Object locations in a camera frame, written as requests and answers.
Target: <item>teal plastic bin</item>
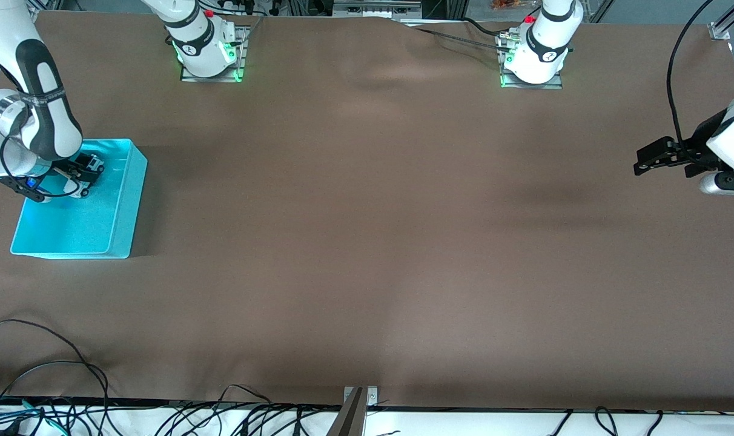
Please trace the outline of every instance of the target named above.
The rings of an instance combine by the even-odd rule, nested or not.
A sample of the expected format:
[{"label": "teal plastic bin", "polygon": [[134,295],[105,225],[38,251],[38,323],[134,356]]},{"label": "teal plastic bin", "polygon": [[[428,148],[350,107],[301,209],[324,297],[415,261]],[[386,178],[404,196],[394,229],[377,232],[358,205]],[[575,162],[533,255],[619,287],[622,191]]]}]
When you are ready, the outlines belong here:
[{"label": "teal plastic bin", "polygon": [[[43,259],[126,259],[130,256],[146,157],[133,141],[84,140],[82,152],[104,160],[104,172],[83,199],[25,199],[12,254]],[[62,191],[65,179],[52,177]]]}]

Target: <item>brown table surface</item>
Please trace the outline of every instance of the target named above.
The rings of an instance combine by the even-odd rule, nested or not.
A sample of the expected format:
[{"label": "brown table surface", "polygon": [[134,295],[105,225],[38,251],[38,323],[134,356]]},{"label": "brown table surface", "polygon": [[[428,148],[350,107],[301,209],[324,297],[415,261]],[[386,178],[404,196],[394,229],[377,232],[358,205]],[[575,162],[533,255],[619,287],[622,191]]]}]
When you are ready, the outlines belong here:
[{"label": "brown table surface", "polygon": [[[132,138],[148,174],[127,260],[11,255],[0,184],[0,319],[73,339],[115,397],[734,409],[734,198],[631,169],[672,135],[678,27],[584,25],[563,91],[385,19],[266,19],[240,84],[180,83],[155,16],[37,27],[85,136]],[[734,97],[700,25],[675,93],[686,136]],[[0,389],[70,357],[0,328]],[[13,392],[99,395],[73,367]]]}]

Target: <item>robotic arm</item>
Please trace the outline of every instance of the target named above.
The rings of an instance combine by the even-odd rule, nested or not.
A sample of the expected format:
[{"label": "robotic arm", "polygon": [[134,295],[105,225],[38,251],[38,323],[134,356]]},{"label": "robotic arm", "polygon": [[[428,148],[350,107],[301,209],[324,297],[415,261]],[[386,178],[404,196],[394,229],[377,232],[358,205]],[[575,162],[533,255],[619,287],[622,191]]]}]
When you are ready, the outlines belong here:
[{"label": "robotic arm", "polygon": [[235,25],[212,11],[203,11],[197,0],[142,0],[165,23],[179,61],[192,74],[209,78],[236,62],[225,45],[235,41]]},{"label": "robotic arm", "polygon": [[[82,130],[24,0],[0,0],[0,66],[18,88],[0,89],[0,182],[37,202],[87,195],[103,162],[76,157]],[[65,193],[43,191],[44,177],[57,174]]]},{"label": "robotic arm", "polygon": [[569,41],[583,21],[580,0],[544,0],[536,21],[527,20],[518,28],[520,43],[504,67],[520,80],[541,84],[563,68]]},{"label": "robotic arm", "polygon": [[685,176],[701,179],[700,189],[713,195],[734,196],[734,99],[725,110],[702,122],[685,140],[664,136],[636,152],[636,176],[654,168],[685,166]]},{"label": "robotic arm", "polygon": [[[37,157],[60,160],[76,154],[82,145],[82,130],[71,114],[58,69],[30,21],[24,0],[0,0],[0,66],[19,91],[0,93],[1,134],[14,133],[15,122],[22,122],[19,140]],[[23,113],[30,118],[21,119]],[[20,155],[30,159],[30,153]],[[18,168],[17,172],[27,170]]]}]

